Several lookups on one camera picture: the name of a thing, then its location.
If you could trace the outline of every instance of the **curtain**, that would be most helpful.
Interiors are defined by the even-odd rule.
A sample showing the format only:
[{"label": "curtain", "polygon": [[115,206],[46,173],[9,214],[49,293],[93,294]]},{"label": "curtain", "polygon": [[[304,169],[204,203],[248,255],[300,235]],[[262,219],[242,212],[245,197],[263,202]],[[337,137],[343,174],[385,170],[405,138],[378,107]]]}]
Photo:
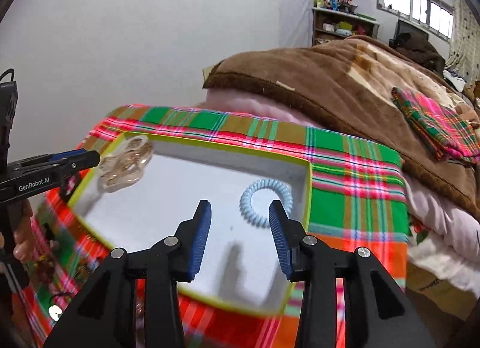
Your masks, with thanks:
[{"label": "curtain", "polygon": [[455,0],[450,57],[445,67],[465,77],[467,85],[480,80],[480,25],[465,0]]}]

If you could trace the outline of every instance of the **finger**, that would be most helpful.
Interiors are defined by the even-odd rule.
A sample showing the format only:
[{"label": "finger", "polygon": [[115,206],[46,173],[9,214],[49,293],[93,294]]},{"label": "finger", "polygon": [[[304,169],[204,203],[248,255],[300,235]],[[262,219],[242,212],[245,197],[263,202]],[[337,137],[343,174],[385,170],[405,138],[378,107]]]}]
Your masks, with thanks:
[{"label": "finger", "polygon": [[16,244],[21,244],[24,241],[33,238],[32,226],[30,224],[30,217],[24,216],[20,224],[13,233]]},{"label": "finger", "polygon": [[22,263],[27,263],[32,260],[33,256],[33,244],[31,241],[25,241],[22,244],[19,244],[13,250],[13,255],[15,259]]}]

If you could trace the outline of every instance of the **plaid cloth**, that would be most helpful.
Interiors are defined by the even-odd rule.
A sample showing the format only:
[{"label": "plaid cloth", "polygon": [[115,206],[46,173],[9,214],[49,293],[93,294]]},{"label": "plaid cloth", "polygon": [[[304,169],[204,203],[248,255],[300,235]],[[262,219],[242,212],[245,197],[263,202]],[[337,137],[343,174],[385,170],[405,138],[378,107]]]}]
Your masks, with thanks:
[{"label": "plaid cloth", "polygon": [[[313,190],[308,231],[338,249],[369,247],[397,283],[405,286],[408,228],[397,152],[363,139],[267,118],[140,105],[110,113],[80,146],[103,152],[124,131],[206,140],[309,160],[313,164]],[[108,253],[77,222],[59,199],[58,190],[47,193],[33,220],[37,256],[50,252],[40,230],[45,222],[61,243],[61,250],[54,254],[54,282],[47,287],[33,278],[22,294],[39,343],[53,326],[47,313],[52,287],[75,294],[80,287],[74,278],[80,261],[87,260],[94,269]],[[303,283],[296,283],[284,315],[275,318],[230,313],[179,295],[187,347],[291,348],[302,292]],[[342,280],[337,281],[337,302],[340,348],[345,346]],[[68,304],[66,298],[55,299],[55,303],[61,308]]]},{"label": "plaid cloth", "polygon": [[455,111],[420,92],[393,88],[393,102],[438,160],[480,162],[480,145],[470,125]]}]

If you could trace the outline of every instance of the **light blue hair tie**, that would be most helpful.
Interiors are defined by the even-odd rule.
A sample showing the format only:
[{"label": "light blue hair tie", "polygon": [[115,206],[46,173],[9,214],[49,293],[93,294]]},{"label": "light blue hair tie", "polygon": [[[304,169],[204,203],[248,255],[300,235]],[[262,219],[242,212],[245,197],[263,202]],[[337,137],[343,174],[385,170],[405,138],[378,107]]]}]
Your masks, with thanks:
[{"label": "light blue hair tie", "polygon": [[265,217],[255,213],[254,208],[251,206],[251,197],[258,190],[272,190],[275,192],[282,202],[286,215],[290,217],[293,208],[293,197],[286,184],[275,179],[261,179],[252,183],[240,197],[240,212],[243,219],[252,226],[262,228],[270,227],[268,216]]}]

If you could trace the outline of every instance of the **bed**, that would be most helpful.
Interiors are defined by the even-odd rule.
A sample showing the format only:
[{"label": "bed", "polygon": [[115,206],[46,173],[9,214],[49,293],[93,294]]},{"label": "bed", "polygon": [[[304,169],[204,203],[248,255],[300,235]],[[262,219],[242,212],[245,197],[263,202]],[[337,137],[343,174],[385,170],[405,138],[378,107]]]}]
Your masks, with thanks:
[{"label": "bed", "polygon": [[437,75],[356,36],[228,58],[206,79],[201,107],[327,128],[400,152],[410,215],[406,286],[465,320],[480,296],[475,171],[436,161],[392,104],[394,86],[449,108],[462,101]]}]

